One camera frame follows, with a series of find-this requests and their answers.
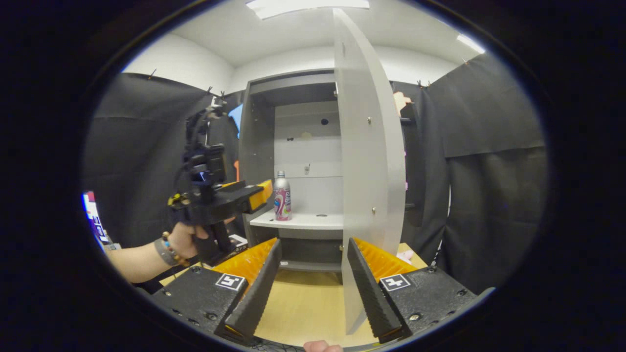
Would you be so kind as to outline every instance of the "bracelet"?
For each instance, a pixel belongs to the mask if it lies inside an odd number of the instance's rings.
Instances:
[[[180,255],[178,255],[178,253],[176,253],[176,251],[174,251],[174,248],[172,248],[172,246],[170,245],[170,240],[167,238],[169,237],[169,235],[170,235],[169,232],[163,233],[162,239],[163,239],[163,242],[165,243],[165,248],[170,252],[174,260],[177,261],[179,265],[182,265],[185,267],[189,266],[189,261],[181,257]]]
[[[165,261],[167,265],[178,265],[178,261],[174,259],[174,257],[170,254],[170,251],[165,249],[165,246],[163,245],[163,240],[160,237],[155,240],[155,248],[159,255],[161,255],[161,259],[163,259],[163,261]]]

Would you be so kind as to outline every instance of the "table surface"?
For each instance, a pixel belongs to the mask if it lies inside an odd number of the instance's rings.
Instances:
[[[407,244],[400,243],[398,252],[408,250]],[[416,269],[427,266],[417,254],[413,254],[411,263]],[[170,276],[160,282],[165,286],[174,279],[175,276]],[[254,335],[292,346],[320,339],[343,347],[378,341],[368,320],[354,334],[346,335],[344,288],[335,274],[283,269],[279,269],[274,279]]]

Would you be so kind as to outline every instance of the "white ceiling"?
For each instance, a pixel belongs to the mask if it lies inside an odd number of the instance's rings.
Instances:
[[[332,46],[332,9],[310,9],[261,20],[245,3],[228,0],[181,25],[174,34],[221,56],[233,67],[268,55]],[[370,0],[370,9],[344,9],[374,46],[430,54],[461,64],[477,55],[458,33],[401,0]]]

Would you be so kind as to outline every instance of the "open cabinet door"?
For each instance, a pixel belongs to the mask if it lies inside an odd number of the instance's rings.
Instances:
[[[344,248],[358,237],[396,254],[404,219],[404,143],[393,92],[374,48],[334,10],[335,77],[344,176]],[[343,251],[346,333],[366,315]]]

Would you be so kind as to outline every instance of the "white wall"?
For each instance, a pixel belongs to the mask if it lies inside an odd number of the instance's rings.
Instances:
[[[436,81],[459,65],[434,56],[415,51],[375,46],[382,67],[391,81],[423,85]],[[248,81],[257,78],[278,75],[299,70],[333,68],[335,66],[334,48],[321,46],[297,49],[272,56],[266,56],[235,69],[227,93],[244,90]]]
[[[137,56],[123,72],[143,73],[178,81],[219,94],[230,83],[233,67],[208,49],[181,38],[166,34]]]

